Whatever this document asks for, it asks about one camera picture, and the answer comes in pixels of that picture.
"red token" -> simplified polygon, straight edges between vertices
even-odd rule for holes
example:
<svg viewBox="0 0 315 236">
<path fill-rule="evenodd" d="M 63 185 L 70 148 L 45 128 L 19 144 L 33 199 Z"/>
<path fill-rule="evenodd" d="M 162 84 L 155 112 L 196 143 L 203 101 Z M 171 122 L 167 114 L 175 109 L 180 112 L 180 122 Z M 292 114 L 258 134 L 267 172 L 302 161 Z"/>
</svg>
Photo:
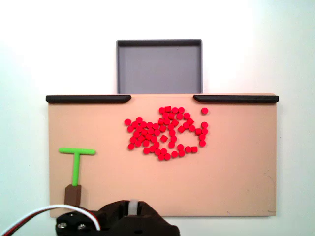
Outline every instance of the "red token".
<svg viewBox="0 0 315 236">
<path fill-rule="evenodd" d="M 169 161 L 171 159 L 171 154 L 167 153 L 164 157 L 166 161 Z"/>
<path fill-rule="evenodd" d="M 185 108 L 184 108 L 184 107 L 180 107 L 180 108 L 178 109 L 178 112 L 179 112 L 179 113 L 184 113 L 184 112 L 185 112 Z"/>
<path fill-rule="evenodd" d="M 203 128 L 203 129 L 201 130 L 201 133 L 207 134 L 207 133 L 208 133 L 208 130 L 207 130 L 206 128 Z"/>
<path fill-rule="evenodd" d="M 205 139 L 206 139 L 206 136 L 205 136 L 204 134 L 200 134 L 200 135 L 199 135 L 199 139 L 200 139 L 200 140 L 205 140 Z"/>
<path fill-rule="evenodd" d="M 162 142 L 166 142 L 168 140 L 168 137 L 165 135 L 162 135 L 161 140 Z"/>
<path fill-rule="evenodd" d="M 204 146 L 206 145 L 206 141 L 200 140 L 200 141 L 199 141 L 199 145 L 200 145 L 201 147 L 204 147 Z"/>
<path fill-rule="evenodd" d="M 196 135 L 199 135 L 199 134 L 201 134 L 201 129 L 195 129 L 195 133 L 196 133 Z"/>
<path fill-rule="evenodd" d="M 185 128 L 181 125 L 178 127 L 178 131 L 183 133 L 185 131 Z"/>
<path fill-rule="evenodd" d="M 162 154 L 162 155 L 167 154 L 167 150 L 166 150 L 166 148 L 162 148 L 162 149 L 161 149 L 161 154 Z"/>
<path fill-rule="evenodd" d="M 185 123 L 183 124 L 183 127 L 184 127 L 185 129 L 188 129 L 188 128 L 189 128 L 189 124 L 188 124 L 187 122 L 185 122 Z"/>
<path fill-rule="evenodd" d="M 161 125 L 159 130 L 164 133 L 166 131 L 166 126 L 165 125 Z"/>
<path fill-rule="evenodd" d="M 158 111 L 160 112 L 160 114 L 163 114 L 165 112 L 165 108 L 164 107 L 160 107 L 160 109 Z"/>
<path fill-rule="evenodd" d="M 179 156 L 180 156 L 180 157 L 185 156 L 185 154 L 186 154 L 185 151 L 179 151 Z"/>
<path fill-rule="evenodd" d="M 201 109 L 201 113 L 204 114 L 204 115 L 207 114 L 208 113 L 208 108 L 206 108 L 206 107 L 202 108 Z"/>
<path fill-rule="evenodd" d="M 125 119 L 125 125 L 130 125 L 131 124 L 131 120 L 130 119 Z"/>
<path fill-rule="evenodd" d="M 168 143 L 168 146 L 169 146 L 169 148 L 174 148 L 174 147 L 175 147 L 175 143 L 172 142 L 172 141 L 170 141 L 170 142 Z"/>
<path fill-rule="evenodd" d="M 190 114 L 189 114 L 188 112 L 186 112 L 186 113 L 184 114 L 184 118 L 185 118 L 185 119 L 189 119 L 189 118 L 190 118 Z"/>
<path fill-rule="evenodd" d="M 141 122 L 140 126 L 141 126 L 142 128 L 145 128 L 145 127 L 147 127 L 147 123 L 146 123 L 145 121 L 143 121 L 143 122 Z"/>
<path fill-rule="evenodd" d="M 174 136 L 176 134 L 176 131 L 174 130 L 174 129 L 171 129 L 170 131 L 169 131 L 169 135 L 170 136 Z"/>
<path fill-rule="evenodd" d="M 138 123 L 136 121 L 134 121 L 133 123 L 131 123 L 133 128 L 136 128 L 138 126 Z"/>
<path fill-rule="evenodd" d="M 169 115 L 169 113 L 167 113 L 167 112 L 163 113 L 163 118 L 164 119 L 168 118 L 168 115 Z"/>
<path fill-rule="evenodd" d="M 147 147 L 145 147 L 145 148 L 143 149 L 143 153 L 146 154 L 146 155 L 148 155 L 148 154 L 150 153 L 150 149 L 148 149 Z"/>
<path fill-rule="evenodd" d="M 165 112 L 171 112 L 171 111 L 172 111 L 172 107 L 171 106 L 165 107 Z"/>
<path fill-rule="evenodd" d="M 189 126 L 189 131 L 191 131 L 191 132 L 195 131 L 195 126 L 193 124 L 191 126 Z"/>
<path fill-rule="evenodd" d="M 153 126 L 152 122 L 148 122 L 148 123 L 147 123 L 147 127 L 148 127 L 149 129 L 152 128 L 152 126 Z"/>
<path fill-rule="evenodd" d="M 177 151 L 173 151 L 173 152 L 172 152 L 172 157 L 173 157 L 173 158 L 178 157 L 178 152 L 177 152 Z"/>
<path fill-rule="evenodd" d="M 137 140 L 134 144 L 136 145 L 136 147 L 139 147 L 141 146 L 141 141 Z"/>
<path fill-rule="evenodd" d="M 138 131 L 134 131 L 133 136 L 138 138 L 140 136 L 140 133 Z"/>
<path fill-rule="evenodd" d="M 142 145 L 143 145 L 144 147 L 149 146 L 149 144 L 150 144 L 149 140 L 144 140 L 143 143 L 142 143 Z"/>
<path fill-rule="evenodd" d="M 186 153 L 191 153 L 191 147 L 187 146 L 187 147 L 185 148 L 185 152 L 186 152 Z"/>
<path fill-rule="evenodd" d="M 151 142 L 154 143 L 154 142 L 156 142 L 157 140 L 158 140 L 158 138 L 157 138 L 156 136 L 153 136 L 153 135 L 152 135 L 152 137 L 151 137 Z"/>
<path fill-rule="evenodd" d="M 208 123 L 207 122 L 202 122 L 201 123 L 201 127 L 202 128 L 207 128 L 208 127 Z"/>
<path fill-rule="evenodd" d="M 140 124 L 142 122 L 142 117 L 137 117 L 136 122 Z"/>
<path fill-rule="evenodd" d="M 171 137 L 171 141 L 172 141 L 172 142 L 176 142 L 176 141 L 177 141 L 177 137 L 176 137 L 176 136 L 172 136 L 172 137 Z"/>
<path fill-rule="evenodd" d="M 161 155 L 161 150 L 159 148 L 157 148 L 155 151 L 154 151 L 154 154 L 156 156 L 160 156 Z"/>
<path fill-rule="evenodd" d="M 152 145 L 152 146 L 149 147 L 149 150 L 150 150 L 151 153 L 153 153 L 153 152 L 156 151 L 156 147 Z"/>
<path fill-rule="evenodd" d="M 165 120 L 164 120 L 164 124 L 170 124 L 171 123 L 171 120 L 169 119 L 169 118 L 166 118 Z"/>
<path fill-rule="evenodd" d="M 194 122 L 195 122 L 195 121 L 194 121 L 192 118 L 189 118 L 189 119 L 187 120 L 187 123 L 190 124 L 190 125 L 192 125 Z"/>
<path fill-rule="evenodd" d="M 178 120 L 174 119 L 174 120 L 172 121 L 172 125 L 174 125 L 175 127 L 176 127 L 178 124 L 179 124 Z"/>
<path fill-rule="evenodd" d="M 159 142 L 158 141 L 154 142 L 153 146 L 158 148 L 159 147 Z"/>
<path fill-rule="evenodd" d="M 192 153 L 198 152 L 198 147 L 197 147 L 197 146 L 191 147 L 191 152 L 192 152 Z"/>
<path fill-rule="evenodd" d="M 182 113 L 178 113 L 177 116 L 176 116 L 176 118 L 179 119 L 179 120 L 181 120 L 183 117 L 184 117 L 184 116 L 183 116 Z"/>
<path fill-rule="evenodd" d="M 159 128 L 159 124 L 158 124 L 158 123 L 154 123 L 154 124 L 152 125 L 152 127 L 153 127 L 153 129 L 158 129 L 158 128 Z"/>
<path fill-rule="evenodd" d="M 154 133 L 154 129 L 152 129 L 152 128 L 148 129 L 148 133 L 149 134 L 153 134 Z"/>
<path fill-rule="evenodd" d="M 158 159 L 159 159 L 160 161 L 164 161 L 165 157 L 164 157 L 164 155 L 160 155 L 160 156 L 158 156 Z"/>
<path fill-rule="evenodd" d="M 134 130 L 134 128 L 130 125 L 130 126 L 128 126 L 127 130 L 129 133 L 131 133 Z"/>
<path fill-rule="evenodd" d="M 132 137 L 130 138 L 130 142 L 131 142 L 131 143 L 136 142 L 136 138 L 135 138 L 134 136 L 132 136 Z"/>
<path fill-rule="evenodd" d="M 178 108 L 177 107 L 173 107 L 172 113 L 174 113 L 174 114 L 178 113 Z"/>
<path fill-rule="evenodd" d="M 158 124 L 164 124 L 164 119 L 162 119 L 162 118 L 160 118 L 160 119 L 158 119 Z"/>
<path fill-rule="evenodd" d="M 184 145 L 178 144 L 178 145 L 177 145 L 177 149 L 178 149 L 178 151 L 184 150 Z"/>
<path fill-rule="evenodd" d="M 175 128 L 175 126 L 173 124 L 169 124 L 167 128 L 168 128 L 168 130 L 173 130 Z"/>
<path fill-rule="evenodd" d="M 168 116 L 169 119 L 174 119 L 175 118 L 175 114 L 174 113 L 170 113 Z"/>
<path fill-rule="evenodd" d="M 161 134 L 161 131 L 159 131 L 158 129 L 156 129 L 156 130 L 154 131 L 154 134 L 155 134 L 156 136 L 158 136 L 158 135 Z"/>
<path fill-rule="evenodd" d="M 148 133 L 148 131 L 147 131 L 146 129 L 142 129 L 142 130 L 141 130 L 141 134 L 142 134 L 142 135 L 146 136 L 147 133 Z"/>
<path fill-rule="evenodd" d="M 128 144 L 128 149 L 133 150 L 134 149 L 134 144 Z"/>
<path fill-rule="evenodd" d="M 139 138 L 138 138 L 138 140 L 139 140 L 140 142 L 142 142 L 143 140 L 145 140 L 145 138 L 144 138 L 143 135 L 140 135 Z"/>
</svg>

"green handle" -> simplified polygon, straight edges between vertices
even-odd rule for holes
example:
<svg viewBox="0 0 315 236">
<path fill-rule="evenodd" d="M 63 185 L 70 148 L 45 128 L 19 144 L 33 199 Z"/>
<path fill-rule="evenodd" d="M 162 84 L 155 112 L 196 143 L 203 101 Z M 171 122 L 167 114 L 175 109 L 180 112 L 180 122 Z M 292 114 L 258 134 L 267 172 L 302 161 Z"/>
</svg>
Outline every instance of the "green handle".
<svg viewBox="0 0 315 236">
<path fill-rule="evenodd" d="M 67 154 L 74 154 L 72 186 L 77 186 L 78 180 L 79 180 L 80 155 L 95 155 L 96 151 L 92 149 L 61 147 L 59 149 L 59 152 L 67 153 Z"/>
</svg>

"brown holder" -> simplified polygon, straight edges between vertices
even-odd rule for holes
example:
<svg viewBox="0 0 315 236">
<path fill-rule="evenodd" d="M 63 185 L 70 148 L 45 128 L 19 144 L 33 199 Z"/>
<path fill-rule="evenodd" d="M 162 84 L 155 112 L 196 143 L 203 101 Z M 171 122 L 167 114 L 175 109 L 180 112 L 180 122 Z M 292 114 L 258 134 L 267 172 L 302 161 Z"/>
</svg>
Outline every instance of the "brown holder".
<svg viewBox="0 0 315 236">
<path fill-rule="evenodd" d="M 80 206 L 81 202 L 81 185 L 68 185 L 64 192 L 64 204 L 72 206 Z"/>
</svg>

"pile of red pieces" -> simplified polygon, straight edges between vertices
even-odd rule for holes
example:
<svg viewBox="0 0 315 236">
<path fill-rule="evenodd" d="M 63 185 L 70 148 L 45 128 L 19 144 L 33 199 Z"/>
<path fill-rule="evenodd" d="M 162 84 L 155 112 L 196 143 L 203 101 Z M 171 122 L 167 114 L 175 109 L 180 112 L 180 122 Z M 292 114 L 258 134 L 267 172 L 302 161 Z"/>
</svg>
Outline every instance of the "pile of red pieces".
<svg viewBox="0 0 315 236">
<path fill-rule="evenodd" d="M 184 133 L 186 130 L 194 132 L 199 137 L 199 145 L 204 147 L 206 145 L 205 139 L 208 134 L 208 123 L 202 122 L 200 128 L 196 128 L 194 120 L 191 118 L 189 113 L 185 113 L 184 107 L 161 107 L 159 113 L 162 115 L 162 118 L 158 119 L 157 123 L 145 122 L 141 117 L 138 117 L 135 121 L 131 122 L 130 119 L 125 120 L 125 125 L 128 125 L 128 132 L 133 132 L 133 136 L 130 138 L 130 144 L 128 145 L 129 150 L 133 150 L 135 147 L 144 147 L 143 153 L 145 155 L 149 153 L 154 153 L 160 161 L 169 161 L 171 157 L 184 157 L 187 153 L 196 153 L 198 152 L 197 146 L 184 146 L 182 144 L 177 145 L 177 150 L 174 150 L 168 153 L 166 148 L 160 147 L 160 142 L 158 137 L 161 133 L 168 132 L 169 137 L 162 134 L 159 137 L 159 140 L 163 143 L 169 141 L 168 147 L 173 149 L 176 145 L 177 137 L 176 130 L 180 133 Z M 207 108 L 202 108 L 201 113 L 206 115 L 208 113 Z"/>
</svg>

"green t-shaped tool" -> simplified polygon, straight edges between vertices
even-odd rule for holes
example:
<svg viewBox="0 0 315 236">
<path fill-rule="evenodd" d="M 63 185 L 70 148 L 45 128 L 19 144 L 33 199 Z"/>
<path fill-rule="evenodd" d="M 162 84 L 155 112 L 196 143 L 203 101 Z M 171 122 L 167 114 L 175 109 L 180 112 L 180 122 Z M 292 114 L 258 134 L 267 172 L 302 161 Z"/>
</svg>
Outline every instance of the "green t-shaped tool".
<svg viewBox="0 0 315 236">
<path fill-rule="evenodd" d="M 61 147 L 59 152 L 74 154 L 72 185 L 70 184 L 65 188 L 64 203 L 79 206 L 81 202 L 81 186 L 78 185 L 80 155 L 95 155 L 96 151 L 92 149 Z"/>
</svg>

